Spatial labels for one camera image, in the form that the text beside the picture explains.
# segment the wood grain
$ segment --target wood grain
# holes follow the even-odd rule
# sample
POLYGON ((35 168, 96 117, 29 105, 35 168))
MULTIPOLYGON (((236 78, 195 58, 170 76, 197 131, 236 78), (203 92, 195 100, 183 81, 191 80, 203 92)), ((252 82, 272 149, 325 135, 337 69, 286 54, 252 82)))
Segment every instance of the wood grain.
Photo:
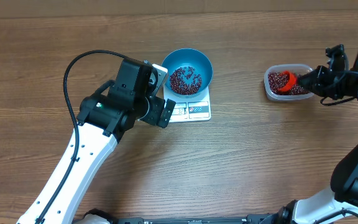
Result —
MULTIPOLYGON (((0 20, 0 223, 14 223, 60 160, 72 132, 62 80, 80 53, 107 49, 160 63, 172 50, 212 61, 212 119, 137 123, 102 165, 77 217, 230 217, 276 212, 329 184, 358 143, 358 102, 323 107, 266 99, 266 69, 324 64, 324 48, 358 51, 358 11, 248 12, 0 20)), ((70 73, 76 113, 119 59, 90 55, 70 73)), ((341 223, 358 223, 353 218, 341 223)))
POLYGON ((358 0, 0 0, 0 19, 358 9, 358 0))

